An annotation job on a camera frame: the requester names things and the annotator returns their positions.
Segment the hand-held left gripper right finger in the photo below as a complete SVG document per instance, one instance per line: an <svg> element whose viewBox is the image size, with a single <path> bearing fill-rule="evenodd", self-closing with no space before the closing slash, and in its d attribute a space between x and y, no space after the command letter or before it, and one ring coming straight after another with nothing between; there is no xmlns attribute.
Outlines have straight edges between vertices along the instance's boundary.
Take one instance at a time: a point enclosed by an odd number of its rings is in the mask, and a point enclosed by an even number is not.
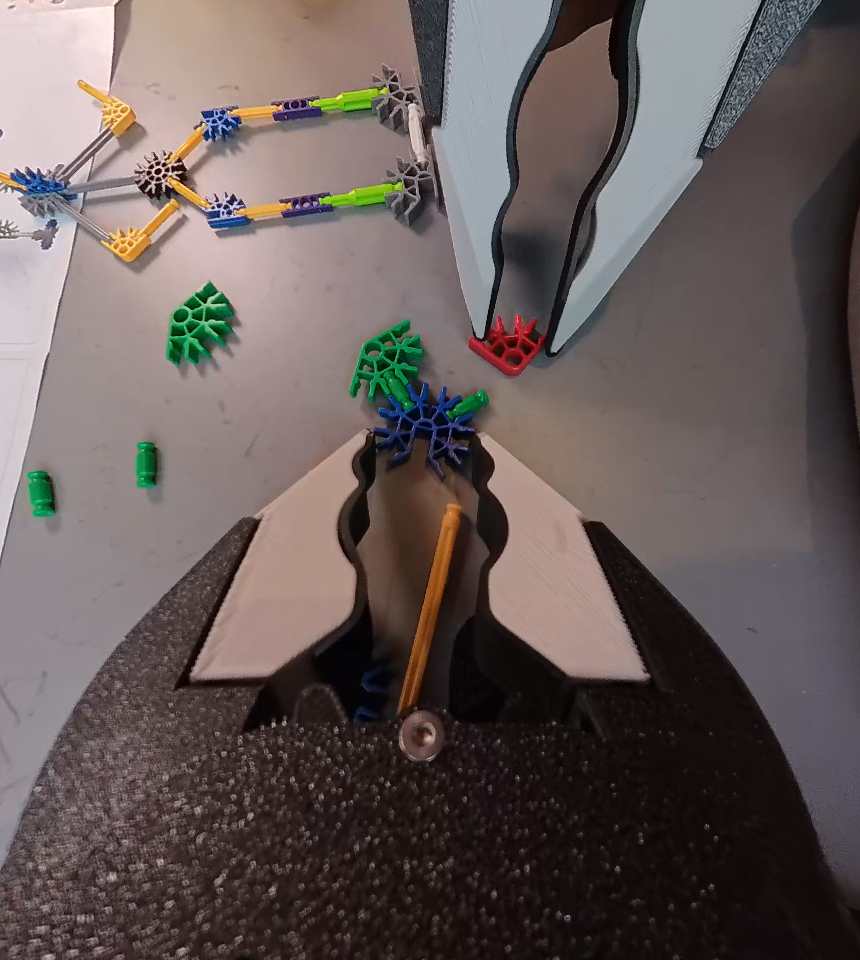
<svg viewBox="0 0 860 960"><path fill-rule="evenodd" d="M483 434L477 442L475 527L488 551L484 609L571 680L647 682L585 516L494 438Z"/></svg>

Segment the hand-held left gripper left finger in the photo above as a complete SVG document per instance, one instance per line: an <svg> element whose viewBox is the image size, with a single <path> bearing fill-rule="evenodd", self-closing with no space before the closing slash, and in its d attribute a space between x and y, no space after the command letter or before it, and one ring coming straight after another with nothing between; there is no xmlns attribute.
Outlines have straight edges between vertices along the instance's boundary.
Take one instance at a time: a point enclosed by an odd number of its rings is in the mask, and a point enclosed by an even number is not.
<svg viewBox="0 0 860 960"><path fill-rule="evenodd" d="M359 544L370 525L375 440L360 431L259 513L190 668L192 683L268 680L360 621L367 586Z"/></svg>

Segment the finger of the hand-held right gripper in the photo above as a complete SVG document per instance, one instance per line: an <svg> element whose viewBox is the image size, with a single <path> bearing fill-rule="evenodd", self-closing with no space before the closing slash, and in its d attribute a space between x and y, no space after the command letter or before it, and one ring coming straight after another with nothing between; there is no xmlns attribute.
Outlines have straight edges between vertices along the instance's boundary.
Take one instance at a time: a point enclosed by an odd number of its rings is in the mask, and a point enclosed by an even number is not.
<svg viewBox="0 0 860 960"><path fill-rule="evenodd" d="M710 121L759 2L619 2L610 66L618 112L580 195L548 321L558 354L700 171Z"/></svg>
<svg viewBox="0 0 860 960"><path fill-rule="evenodd" d="M523 95L556 28L559 1L448 5L437 170L473 336L484 338L504 270L502 229L519 182Z"/></svg>

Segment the connector assembly with yellow rods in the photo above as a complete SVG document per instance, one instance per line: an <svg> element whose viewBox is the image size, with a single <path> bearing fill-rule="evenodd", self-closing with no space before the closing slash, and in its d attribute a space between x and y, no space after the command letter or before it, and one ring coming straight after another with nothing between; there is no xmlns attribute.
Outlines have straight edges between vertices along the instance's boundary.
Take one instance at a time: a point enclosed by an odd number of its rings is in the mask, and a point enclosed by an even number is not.
<svg viewBox="0 0 860 960"><path fill-rule="evenodd" d="M397 713L400 715L416 707L423 688L460 519L460 506L450 503L446 507L440 524L433 564L399 695ZM354 710L353 719L356 722L368 723L378 719L383 709L381 703L388 696L388 685L388 662L384 659L371 661L364 669L361 678L360 686L364 691L364 702Z"/></svg>

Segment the red corner connector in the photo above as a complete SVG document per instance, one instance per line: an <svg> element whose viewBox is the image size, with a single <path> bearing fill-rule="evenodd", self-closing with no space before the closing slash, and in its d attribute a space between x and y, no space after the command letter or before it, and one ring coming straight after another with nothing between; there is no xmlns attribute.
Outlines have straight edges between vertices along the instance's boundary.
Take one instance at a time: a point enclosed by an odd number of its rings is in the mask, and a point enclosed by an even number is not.
<svg viewBox="0 0 860 960"><path fill-rule="evenodd" d="M517 377L543 348L545 339L546 335L537 329L535 318L524 321L517 314L512 328L505 326L502 317L495 317L486 336L470 337L468 346L503 375Z"/></svg>

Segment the blue snowflake connector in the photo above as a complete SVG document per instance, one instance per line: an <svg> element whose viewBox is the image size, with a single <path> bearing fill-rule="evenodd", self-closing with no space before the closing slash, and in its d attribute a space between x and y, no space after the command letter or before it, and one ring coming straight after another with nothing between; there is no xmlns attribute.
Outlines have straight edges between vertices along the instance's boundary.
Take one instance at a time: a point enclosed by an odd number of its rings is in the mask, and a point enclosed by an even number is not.
<svg viewBox="0 0 860 960"><path fill-rule="evenodd" d="M475 434L473 420L476 415L463 416L449 421L445 410L453 403L447 389L441 388L436 397L430 396L429 385L423 383L420 391L409 387L414 406L404 411L392 398L389 407L379 409L384 426L376 427L373 434L377 437L376 449L392 451L386 464L387 470L393 470L408 462L412 456L414 444L418 440L427 442L426 467L442 482L445 478L444 463L454 469L461 467L463 457L469 453L469 438Z"/></svg>

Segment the green fan-shaped connector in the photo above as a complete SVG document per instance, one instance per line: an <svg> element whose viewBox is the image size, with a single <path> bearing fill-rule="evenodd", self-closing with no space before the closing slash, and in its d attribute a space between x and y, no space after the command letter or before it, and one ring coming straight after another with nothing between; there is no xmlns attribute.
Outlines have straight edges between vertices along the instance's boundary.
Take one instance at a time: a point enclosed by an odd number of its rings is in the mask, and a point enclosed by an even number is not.
<svg viewBox="0 0 860 960"><path fill-rule="evenodd" d="M383 374L393 373L406 380L419 373L419 361L423 357L421 338L412 333L408 318L370 338L362 345L351 378L349 393L354 398L361 386L367 387L367 396L374 402L377 391L384 391Z"/></svg>
<svg viewBox="0 0 860 960"><path fill-rule="evenodd" d="M196 365L202 358L211 358L210 346L225 346L233 333L233 318L235 311L227 296L208 281L172 312L167 359L180 366L183 362Z"/></svg>

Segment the multicolour rod connector toy figure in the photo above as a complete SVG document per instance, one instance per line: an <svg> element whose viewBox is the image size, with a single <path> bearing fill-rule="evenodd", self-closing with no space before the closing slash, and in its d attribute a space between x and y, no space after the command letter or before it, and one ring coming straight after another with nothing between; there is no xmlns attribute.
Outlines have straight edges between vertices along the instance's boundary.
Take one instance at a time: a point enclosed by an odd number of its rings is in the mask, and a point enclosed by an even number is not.
<svg viewBox="0 0 860 960"><path fill-rule="evenodd" d="M256 222L294 220L369 207L386 207L397 221L412 226L430 199L439 199L434 155L425 137L423 102L417 88L402 83L398 71L387 65L372 79L370 87L340 92L333 97L289 98L257 106L225 105L206 109L193 132L176 150L145 155L132 175L74 182L75 174L112 141L128 133L137 120L129 104L79 80L78 86L100 104L100 133L68 164L46 171L28 166L10 173L0 171L0 190L12 194L24 210L43 223L34 230L21 230L15 222L0 219L0 239L28 239L48 249L59 231L59 217L64 216L116 257L131 263L151 245L153 234L179 210L180 200L200 210L217 233ZM248 204L229 191L205 197L190 184L186 162L192 153L204 145L228 142L246 124L263 121L283 124L316 120L331 114L360 113L373 114L383 126L404 132L410 140L410 155L398 157L379 184L342 193L317 191L257 205ZM138 189L158 205L153 219L143 227L109 232L88 219L78 204L88 194L129 187Z"/></svg>

